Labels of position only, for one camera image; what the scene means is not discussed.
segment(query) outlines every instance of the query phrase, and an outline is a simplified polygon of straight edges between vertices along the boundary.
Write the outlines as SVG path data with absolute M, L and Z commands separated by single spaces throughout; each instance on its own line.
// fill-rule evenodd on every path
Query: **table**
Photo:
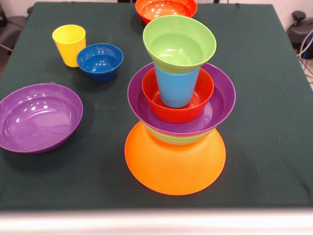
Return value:
M 138 122 L 127 102 L 131 77 L 151 62 L 133 4 L 36 3 L 0 79 L 0 99 L 35 83 L 73 89 L 84 105 L 77 131 L 40 155 L 0 150 L 0 209 L 310 207 L 313 93 L 272 5 L 200 4 L 194 17 L 217 39 L 210 63 L 232 79 L 237 102 L 218 127 L 225 168 L 209 188 L 168 196 L 144 187 L 124 160 Z M 124 52 L 113 81 L 98 84 L 64 65 L 51 38 L 63 24 L 86 29 L 87 45 Z

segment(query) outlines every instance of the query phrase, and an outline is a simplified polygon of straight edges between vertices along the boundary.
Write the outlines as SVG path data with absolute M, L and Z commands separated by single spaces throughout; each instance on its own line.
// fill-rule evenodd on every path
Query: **stacked dishes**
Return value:
M 215 128 L 234 107 L 234 86 L 206 63 L 216 41 L 194 19 L 156 18 L 144 29 L 143 41 L 153 63 L 140 69 L 128 87 L 130 107 L 141 121 L 126 140 L 128 167 L 157 192 L 197 192 L 224 167 L 225 146 Z

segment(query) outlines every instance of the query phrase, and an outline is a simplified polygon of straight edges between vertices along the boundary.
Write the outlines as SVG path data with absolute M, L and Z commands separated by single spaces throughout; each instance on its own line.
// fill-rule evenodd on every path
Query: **cup rim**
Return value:
M 55 34 L 56 34 L 57 30 L 60 30 L 61 28 L 63 28 L 63 27 L 68 27 L 68 26 L 76 26 L 76 27 L 81 28 L 81 29 L 83 30 L 83 32 L 84 32 L 84 33 L 83 33 L 83 36 L 80 37 L 78 40 L 73 41 L 73 42 L 70 42 L 70 43 L 64 43 L 64 42 L 61 42 L 60 40 L 57 40 L 57 39 L 55 38 Z M 85 29 L 84 29 L 83 27 L 81 27 L 80 25 L 77 25 L 77 24 L 65 24 L 65 25 L 62 25 L 62 26 L 60 26 L 60 27 L 57 27 L 57 28 L 52 32 L 52 39 L 53 39 L 54 41 L 56 41 L 57 43 L 61 43 L 61 44 L 65 44 L 65 45 L 74 44 L 74 43 L 76 43 L 76 42 L 79 42 L 79 41 L 82 40 L 85 36 L 86 36 L 86 31 L 85 31 Z

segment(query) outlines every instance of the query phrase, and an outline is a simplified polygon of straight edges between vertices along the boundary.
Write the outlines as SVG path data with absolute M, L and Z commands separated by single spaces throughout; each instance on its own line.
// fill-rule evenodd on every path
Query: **plastic cup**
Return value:
M 167 73 L 156 65 L 155 70 L 162 102 L 171 108 L 181 108 L 189 104 L 200 68 L 184 74 Z
M 86 32 L 75 24 L 67 24 L 55 29 L 52 38 L 64 63 L 69 67 L 78 67 L 78 53 L 86 47 Z
M 168 73 L 188 73 L 202 66 L 215 53 L 213 33 L 186 16 L 154 19 L 143 30 L 143 42 L 154 64 Z

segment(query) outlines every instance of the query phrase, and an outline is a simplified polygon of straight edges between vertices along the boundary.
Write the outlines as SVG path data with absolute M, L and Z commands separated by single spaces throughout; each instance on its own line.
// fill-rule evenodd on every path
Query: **bowl rim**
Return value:
M 113 69 L 111 69 L 111 70 L 109 70 L 109 71 L 105 71 L 105 72 L 91 72 L 91 71 L 88 71 L 88 70 L 82 68 L 81 65 L 80 65 L 80 63 L 79 63 L 79 61 L 78 61 L 78 56 L 79 56 L 80 53 L 82 53 L 85 49 L 87 49 L 87 48 L 89 48 L 89 47 L 96 46 L 96 45 L 102 45 L 102 46 L 109 45 L 109 46 L 113 46 L 114 48 L 116 48 L 116 49 L 122 54 L 122 59 L 121 59 L 120 63 L 119 63 L 116 67 L 114 67 Z M 115 45 L 113 45 L 113 44 L 110 44 L 110 43 L 95 43 L 95 44 L 91 44 L 91 45 L 85 47 L 84 49 L 82 49 L 82 50 L 78 53 L 78 55 L 77 55 L 77 57 L 76 57 L 76 62 L 77 62 L 77 64 L 78 64 L 78 67 L 79 67 L 82 71 L 88 72 L 88 73 L 92 73 L 92 74 L 105 74 L 105 73 L 111 72 L 111 71 L 113 71 L 113 70 L 115 70 L 115 69 L 118 69 L 118 68 L 121 66 L 121 64 L 122 64 L 123 61 L 124 61 L 124 54 L 123 54 L 122 50 L 121 50 L 119 47 L 117 47 L 117 46 L 115 46 Z
M 144 1 L 145 1 L 145 0 L 137 0 L 136 3 L 135 3 L 136 12 L 137 12 L 141 17 L 145 18 L 145 19 L 146 19 L 147 21 L 149 21 L 149 22 L 152 21 L 152 20 L 154 20 L 154 19 L 156 19 L 156 18 L 161 17 L 161 16 L 159 16 L 159 17 L 156 17 L 156 18 L 153 18 L 153 19 L 149 19 L 149 18 L 145 17 L 145 16 L 141 13 L 141 11 L 139 11 L 139 3 L 140 3 L 140 2 L 144 2 Z M 190 16 L 187 16 L 187 17 L 191 18 L 191 17 L 194 17 L 194 15 L 196 14 L 196 12 L 198 11 L 198 4 L 197 4 L 196 0 L 189 0 L 189 1 L 192 1 L 192 2 L 195 4 L 195 6 L 196 6 L 195 11 L 192 12 Z
M 141 89 L 142 89 L 142 92 L 143 92 L 143 94 L 145 95 L 145 97 L 146 97 L 146 99 L 147 100 L 149 100 L 149 102 L 148 103 L 154 103 L 149 97 L 148 97 L 148 95 L 145 93 L 145 90 L 144 90 L 144 87 L 143 87 L 143 81 L 145 80 L 145 77 L 146 77 L 146 75 L 150 72 L 150 71 L 152 71 L 152 70 L 155 70 L 155 68 L 153 67 L 153 68 L 151 68 L 151 69 L 149 69 L 149 71 L 147 71 L 146 72 L 146 74 L 143 76 L 143 78 L 142 78 L 142 81 L 141 81 Z M 199 70 L 199 73 L 200 73 L 200 71 L 204 71 L 205 73 L 207 73 L 209 76 L 207 76 L 209 79 L 209 81 L 210 81 L 210 83 L 211 83 L 211 85 L 212 85 L 212 87 L 213 87 L 213 89 L 211 90 L 211 92 L 210 92 L 210 94 L 209 94 L 209 96 L 203 101 L 203 102 L 201 102 L 200 104 L 198 104 L 198 105 L 196 105 L 196 106 L 193 106 L 193 107 L 191 107 L 191 108 L 184 108 L 184 107 L 181 107 L 181 108 L 178 108 L 178 109 L 176 109 L 176 108 L 171 108 L 171 107 L 164 107 L 164 106 L 161 106 L 161 105 L 159 105 L 159 104 L 157 104 L 157 103 L 154 103 L 157 107 L 159 107 L 160 109 L 164 109 L 164 110 L 166 110 L 166 111 L 171 111 L 171 112 L 176 112 L 176 113 L 178 113 L 178 112 L 180 112 L 180 111 L 191 111 L 191 110 L 195 110 L 195 109 L 197 109 L 197 108 L 199 108 L 199 107 L 201 107 L 202 105 L 204 105 L 204 104 L 206 104 L 208 101 L 209 101 L 209 99 L 211 98 L 211 96 L 212 96 L 212 94 L 213 94 L 213 92 L 214 92 L 214 81 L 213 81 L 213 78 L 212 78 L 212 76 L 206 71 L 206 70 L 204 70 L 203 68 L 200 68 L 200 70 Z
M 67 138 L 69 138 L 73 133 L 74 131 L 77 129 L 78 125 L 80 124 L 81 120 L 82 120 L 82 117 L 83 117 L 83 113 L 84 113 L 84 106 L 83 106 L 83 103 L 82 103 L 82 100 L 80 99 L 79 95 L 73 91 L 72 89 L 66 87 L 66 86 L 63 86 L 63 85 L 60 85 L 60 84 L 54 84 L 54 83 L 37 83 L 37 84 L 32 84 L 32 85 L 28 85 L 28 86 L 25 86 L 25 87 L 22 87 L 22 88 L 19 88 L 15 91 L 13 91 L 12 93 L 8 94 L 5 98 L 3 98 L 1 101 L 0 101 L 0 106 L 1 104 L 3 104 L 5 102 L 5 100 L 11 96 L 13 96 L 15 93 L 19 92 L 19 91 L 22 91 L 24 89 L 27 89 L 27 88 L 30 88 L 30 87 L 36 87 L 36 86 L 46 86 L 46 85 L 49 85 L 49 86 L 56 86 L 56 87 L 62 87 L 68 91 L 70 91 L 74 96 L 76 96 L 79 100 L 79 104 L 80 104 L 80 109 L 81 109 L 81 113 L 77 119 L 77 123 L 75 124 L 75 126 L 73 127 L 73 129 L 71 130 L 71 132 L 64 138 L 62 138 L 61 140 L 55 142 L 54 144 L 51 144 L 50 146 L 48 147 L 44 147 L 44 148 L 39 148 L 39 149 L 34 149 L 34 150 L 26 150 L 26 151 L 23 151 L 23 150 L 15 150 L 14 148 L 7 148 L 7 147 L 4 147 L 1 142 L 0 142 L 0 147 L 5 149 L 5 150 L 8 150 L 8 151 L 11 151 L 11 152 L 15 152 L 15 153 L 26 153 L 26 154 L 30 154 L 30 153 L 43 153 L 43 151 L 45 150 L 49 150 L 50 148 L 56 146 L 57 144 L 59 143 L 62 143 L 63 141 L 65 141 Z
M 160 59 L 159 57 L 157 57 L 156 54 L 153 53 L 153 52 L 147 47 L 146 40 L 145 40 L 145 37 L 144 37 L 145 32 L 146 32 L 147 28 L 149 27 L 149 24 L 150 24 L 150 23 L 153 23 L 154 21 L 157 21 L 157 20 L 162 19 L 162 18 L 172 18 L 172 17 L 184 18 L 184 19 L 186 19 L 186 20 L 188 20 L 188 21 L 194 21 L 194 22 L 196 22 L 197 24 L 200 24 L 200 25 L 204 26 L 204 27 L 208 30 L 208 33 L 209 33 L 209 34 L 212 36 L 212 38 L 213 38 L 213 42 L 214 42 L 213 48 L 214 48 L 214 49 L 213 49 L 212 55 L 210 55 L 210 56 L 207 57 L 206 59 L 203 59 L 203 60 L 202 60 L 201 62 L 199 62 L 199 63 L 191 64 L 191 65 L 179 65 L 179 64 L 174 64 L 174 63 L 168 63 L 168 62 L 164 61 L 163 59 Z M 143 30 L 143 32 L 142 32 L 142 40 L 143 40 L 143 43 L 144 43 L 144 45 L 145 45 L 146 50 L 148 51 L 148 53 L 152 54 L 153 57 L 155 57 L 156 59 L 158 59 L 158 60 L 161 61 L 162 63 L 165 63 L 165 64 L 167 64 L 167 65 L 169 65 L 169 66 L 177 66 L 177 67 L 180 67 L 180 68 L 187 69 L 187 68 L 189 68 L 189 67 L 196 67 L 196 66 L 201 66 L 201 65 L 203 65 L 203 64 L 206 63 L 209 59 L 211 59 L 211 58 L 213 57 L 213 55 L 215 54 L 215 52 L 216 52 L 217 42 L 216 42 L 216 38 L 215 38 L 214 34 L 212 33 L 212 31 L 211 31 L 207 26 L 205 26 L 205 25 L 204 25 L 203 23 L 201 23 L 200 21 L 197 21 L 197 20 L 195 20 L 195 19 L 193 19 L 193 18 L 190 18 L 190 17 L 187 17 L 187 16 L 181 16 L 181 15 L 167 15 L 167 16 L 160 16 L 160 17 L 157 17 L 157 18 L 153 19 L 150 23 L 147 24 L 147 26 L 144 28 L 144 30 Z
M 147 68 L 147 67 L 153 66 L 153 63 L 149 63 L 149 64 L 145 65 L 144 67 L 142 67 L 140 70 L 138 70 L 138 71 L 134 74 L 134 76 L 131 78 L 131 80 L 130 80 L 130 82 L 129 82 L 129 84 L 128 84 L 128 88 L 127 88 L 127 99 L 128 99 L 128 104 L 129 104 L 131 110 L 132 110 L 133 113 L 137 116 L 137 118 L 139 118 L 140 121 L 142 121 L 143 123 L 145 123 L 145 124 L 148 125 L 149 127 L 153 128 L 153 129 L 155 129 L 155 130 L 157 130 L 157 131 L 159 131 L 159 132 L 162 132 L 162 133 L 164 133 L 164 134 L 167 134 L 167 135 L 176 135 L 176 136 L 196 135 L 196 134 L 200 134 L 200 133 L 203 133 L 203 132 L 205 132 L 205 131 L 208 131 L 208 130 L 210 130 L 210 129 L 216 128 L 216 127 L 217 127 L 218 125 L 220 125 L 223 121 L 225 121 L 225 119 L 226 119 L 226 118 L 231 114 L 231 112 L 233 111 L 233 109 L 234 109 L 234 107 L 235 107 L 235 104 L 236 104 L 236 90 L 235 90 L 235 86 L 234 86 L 233 82 L 231 81 L 231 79 L 227 76 L 227 74 L 226 74 L 224 71 L 222 71 L 220 68 L 218 68 L 218 67 L 216 67 L 216 66 L 214 66 L 214 65 L 212 65 L 212 64 L 210 64 L 210 63 L 208 63 L 208 62 L 205 63 L 204 65 L 211 66 L 211 67 L 217 69 L 217 70 L 218 70 L 219 72 L 221 72 L 222 74 L 224 74 L 225 77 L 227 78 L 227 80 L 229 81 L 229 83 L 230 83 L 230 85 L 231 85 L 231 87 L 232 87 L 232 90 L 233 90 L 233 92 L 234 92 L 234 100 L 233 100 L 233 103 L 232 103 L 232 105 L 231 105 L 231 107 L 230 107 L 230 109 L 229 109 L 228 114 L 227 114 L 224 118 L 222 118 L 219 122 L 217 122 L 214 126 L 212 126 L 212 127 L 210 127 L 210 128 L 206 128 L 206 129 L 204 129 L 204 130 L 195 131 L 195 132 L 188 132 L 188 133 L 171 132 L 171 131 L 165 131 L 165 130 L 161 130 L 161 129 L 159 129 L 159 128 L 153 127 L 151 124 L 145 122 L 144 120 L 142 120 L 141 117 L 139 117 L 139 115 L 134 111 L 134 109 L 133 109 L 133 107 L 132 107 L 132 104 L 131 104 L 131 101 L 130 101 L 130 99 L 129 99 L 129 97 L 130 97 L 130 95 L 129 95 L 129 94 L 130 94 L 130 86 L 131 86 L 131 84 L 132 84 L 134 78 L 138 75 L 138 73 L 140 73 L 141 70 L 143 70 L 143 69 L 145 69 L 145 68 Z

